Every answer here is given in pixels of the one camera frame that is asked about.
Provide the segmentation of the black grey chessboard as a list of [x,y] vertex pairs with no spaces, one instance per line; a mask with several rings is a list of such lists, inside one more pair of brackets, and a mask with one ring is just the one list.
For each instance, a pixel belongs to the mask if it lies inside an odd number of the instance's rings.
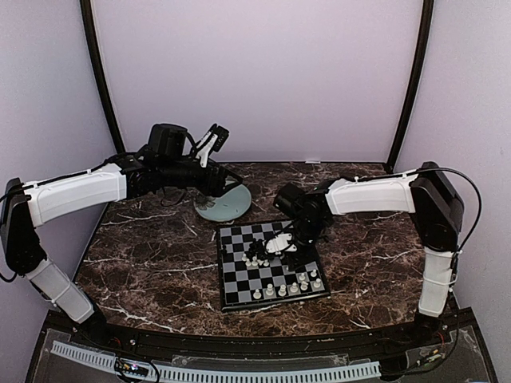
[[[272,235],[281,229],[291,229],[289,220],[279,220],[266,223],[245,223],[243,225],[220,227],[216,230],[216,248],[218,273],[220,284],[220,302],[223,312],[232,312],[236,310],[250,310],[270,306],[283,302],[298,302],[313,298],[324,298],[331,295],[328,286],[327,277],[323,271],[323,266],[319,258],[312,263],[308,263],[304,267],[300,267],[296,271],[289,271],[287,264],[282,257],[275,257],[269,261],[268,267],[247,268],[241,261],[224,261],[219,251],[218,242],[222,236],[229,235],[260,235],[263,239],[270,239]],[[311,277],[311,272],[317,270],[318,275]],[[308,289],[303,291],[300,289],[301,282],[299,280],[300,273],[306,273],[307,277],[304,281],[309,283]],[[323,282],[323,288],[314,291],[312,283],[320,278]],[[290,294],[289,286],[296,282],[299,286],[298,294]],[[265,289],[271,283],[275,289],[275,296],[267,298]],[[280,297],[278,295],[279,287],[285,284],[287,286],[287,295]],[[260,290],[262,297],[254,299],[253,294],[256,290]]]

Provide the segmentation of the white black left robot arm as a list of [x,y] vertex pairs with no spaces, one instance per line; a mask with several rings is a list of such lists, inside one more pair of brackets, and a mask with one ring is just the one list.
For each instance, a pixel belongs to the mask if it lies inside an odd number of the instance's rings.
[[113,340],[112,329],[93,300],[44,250],[39,231],[76,213],[165,188],[195,188],[202,195],[221,197],[242,179],[212,160],[229,131],[213,124],[199,141],[183,126],[155,124],[148,142],[135,152],[122,152],[94,168],[47,180],[6,185],[1,215],[1,244],[6,265],[26,278],[50,303],[81,326],[81,334],[96,348]]

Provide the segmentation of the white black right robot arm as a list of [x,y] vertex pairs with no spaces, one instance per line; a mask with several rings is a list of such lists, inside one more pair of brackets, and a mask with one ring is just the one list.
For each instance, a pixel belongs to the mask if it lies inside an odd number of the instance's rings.
[[460,251],[458,237],[464,203],[444,170],[434,162],[401,174],[376,177],[340,177],[304,191],[288,183],[279,189],[274,205],[291,219],[291,233],[268,253],[283,253],[291,268],[314,257],[315,244],[336,215],[397,211],[410,215],[425,251],[425,269],[418,312],[408,327],[407,338],[424,346],[438,333],[439,317],[446,304]]

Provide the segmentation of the black chess pieces pile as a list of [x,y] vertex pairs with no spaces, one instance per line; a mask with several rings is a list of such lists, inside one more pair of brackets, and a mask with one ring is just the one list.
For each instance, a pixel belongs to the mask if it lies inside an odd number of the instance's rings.
[[252,261],[254,256],[257,259],[273,260],[275,255],[265,251],[265,243],[266,241],[260,235],[242,234],[222,236],[218,246],[224,261],[241,261],[243,255],[250,261]]

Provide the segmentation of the pale green flower plate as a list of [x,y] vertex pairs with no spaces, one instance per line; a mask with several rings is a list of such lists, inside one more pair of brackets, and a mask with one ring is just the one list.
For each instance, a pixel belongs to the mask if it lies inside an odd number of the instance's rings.
[[252,194],[244,185],[239,185],[221,197],[199,194],[193,200],[194,208],[203,219],[224,223],[244,215],[252,204]]

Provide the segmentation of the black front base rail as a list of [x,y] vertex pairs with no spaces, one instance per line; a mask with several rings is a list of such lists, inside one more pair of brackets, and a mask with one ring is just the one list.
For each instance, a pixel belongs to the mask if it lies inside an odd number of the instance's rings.
[[349,357],[393,357],[415,347],[445,344],[450,338],[438,331],[418,332],[413,323],[376,330],[311,336],[250,338],[171,334],[104,324],[91,330],[69,324],[73,339],[111,347],[125,355],[154,357],[287,358],[346,354]]

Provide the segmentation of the left black frame post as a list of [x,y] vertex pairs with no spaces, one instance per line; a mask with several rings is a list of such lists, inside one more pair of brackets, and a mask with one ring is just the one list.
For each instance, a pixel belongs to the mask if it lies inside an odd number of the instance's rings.
[[89,51],[89,60],[93,70],[93,76],[97,87],[98,96],[100,98],[101,107],[105,116],[109,135],[113,142],[116,153],[125,151],[125,144],[121,137],[121,130],[117,123],[117,118],[113,108],[103,63],[101,60],[101,52],[97,31],[93,16],[93,2],[90,0],[80,0],[81,20],[85,32],[85,40]]

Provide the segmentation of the black frame post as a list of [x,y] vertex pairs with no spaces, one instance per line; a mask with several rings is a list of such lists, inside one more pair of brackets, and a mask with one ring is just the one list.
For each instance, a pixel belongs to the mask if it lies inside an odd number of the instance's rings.
[[89,60],[93,70],[93,76],[97,87],[98,96],[100,98],[101,107],[105,116],[109,135],[113,142],[116,153],[125,151],[125,144],[121,137],[121,130],[117,123],[117,118],[113,108],[103,63],[101,60],[101,52],[97,31],[93,16],[93,2],[90,0],[80,0],[81,20],[85,32],[85,40],[89,51]]
[[433,20],[434,0],[424,0],[422,2],[422,12],[418,27],[418,37],[414,50],[414,59],[410,70],[410,78],[406,88],[402,111],[398,119],[397,128],[394,134],[390,152],[387,157],[384,168],[387,173],[395,170],[399,154],[401,152],[406,132],[410,123],[414,102],[417,96],[420,84],[424,60],[426,57],[426,49],[430,36],[430,27]]

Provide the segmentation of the right black frame post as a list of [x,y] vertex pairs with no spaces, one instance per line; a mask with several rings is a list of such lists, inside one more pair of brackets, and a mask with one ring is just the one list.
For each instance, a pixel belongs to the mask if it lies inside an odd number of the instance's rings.
[[387,173],[395,170],[399,154],[401,152],[406,132],[410,123],[414,102],[417,96],[420,84],[424,60],[426,57],[426,49],[430,36],[430,27],[433,20],[434,0],[424,0],[422,2],[422,12],[418,27],[418,37],[414,50],[414,59],[410,70],[410,78],[406,88],[402,111],[398,119],[397,128],[394,134],[390,152],[387,157],[384,168]]

